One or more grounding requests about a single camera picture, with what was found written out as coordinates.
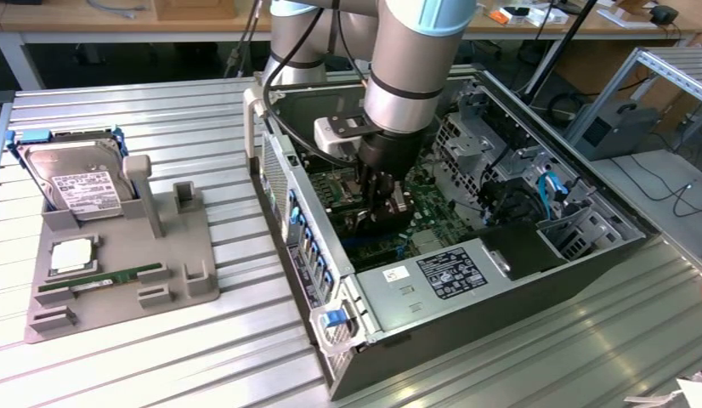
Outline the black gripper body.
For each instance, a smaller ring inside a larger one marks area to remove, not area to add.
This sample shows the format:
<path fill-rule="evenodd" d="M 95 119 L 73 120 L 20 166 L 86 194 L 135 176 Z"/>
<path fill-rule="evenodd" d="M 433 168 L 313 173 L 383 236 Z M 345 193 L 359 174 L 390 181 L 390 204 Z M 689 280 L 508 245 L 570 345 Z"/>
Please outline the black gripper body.
<path fill-rule="evenodd" d="M 371 176 L 390 178 L 402 182 L 413 167 L 424 135 L 415 133 L 390 133 L 381 131 L 361 137 L 358 145 L 357 179 L 361 185 L 369 185 Z"/>

